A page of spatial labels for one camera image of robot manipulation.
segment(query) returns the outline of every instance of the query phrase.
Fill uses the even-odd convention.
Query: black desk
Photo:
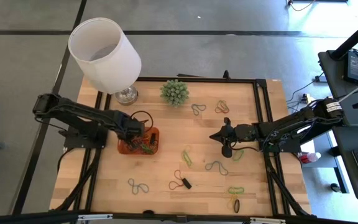
[[[342,79],[344,74],[343,61],[337,62],[332,60],[327,52],[320,52],[318,57],[334,98],[346,95],[357,88],[355,84],[345,82]],[[344,122],[348,126],[358,126],[358,109],[352,107],[354,103],[358,103],[358,93],[351,95],[341,102],[342,109],[345,113]]]
[[[354,194],[358,199],[358,168],[352,155],[352,150],[358,149],[358,127],[335,127],[333,132],[347,174],[351,180]]]

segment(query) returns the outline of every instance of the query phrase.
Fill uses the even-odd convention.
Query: lamp
[[[71,33],[68,49],[97,90],[114,93],[122,105],[136,101],[132,84],[142,62],[118,24],[106,18],[87,20]]]

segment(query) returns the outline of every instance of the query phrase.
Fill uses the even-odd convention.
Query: wooden table
[[[269,189],[263,155],[246,149],[242,159],[234,162],[221,154],[221,144],[209,138],[220,130],[223,118],[229,117],[232,126],[241,123],[257,122],[255,98],[252,85],[245,83],[188,83],[190,92],[186,104],[173,108],[160,97],[162,82],[135,82],[139,91],[136,103],[122,106],[112,98],[111,109],[132,114],[138,110],[148,111],[154,118],[154,126],[160,130],[160,149],[154,156],[128,156],[118,153],[117,137],[110,131],[108,142],[101,154],[99,171],[94,189],[91,211],[112,213],[142,213],[153,210],[158,214],[193,215],[235,215],[228,205],[230,195],[224,192],[230,186],[243,187],[245,193],[239,195],[241,208],[237,215],[272,215]],[[274,120],[288,114],[283,88],[280,80],[267,80],[270,104]],[[94,106],[97,91],[83,80],[78,102]],[[267,120],[263,94],[260,99],[264,120]],[[215,113],[219,100],[226,100],[230,109],[228,114]],[[207,109],[195,116],[191,104],[205,104]],[[247,142],[237,146],[254,146],[256,142]],[[181,158],[186,149],[193,165],[188,167]],[[76,149],[62,160],[50,208],[59,206],[78,182],[84,150]],[[309,200],[303,182],[299,161],[291,154],[281,155],[285,184],[304,210],[310,212]],[[207,163],[221,161],[229,171],[221,175],[218,167],[210,171]],[[193,186],[190,190],[179,187],[168,188],[175,170],[180,169],[182,177]],[[140,191],[132,194],[127,183],[133,178],[136,184],[145,183],[149,193]],[[83,191],[86,197],[87,187]],[[280,191],[276,186],[279,211],[282,212]],[[80,208],[85,206],[81,200]]]

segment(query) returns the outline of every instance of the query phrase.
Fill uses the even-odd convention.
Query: lamp base
[[[131,85],[125,90],[115,93],[114,96],[116,97],[118,103],[128,106],[136,102],[138,93],[136,88]]]

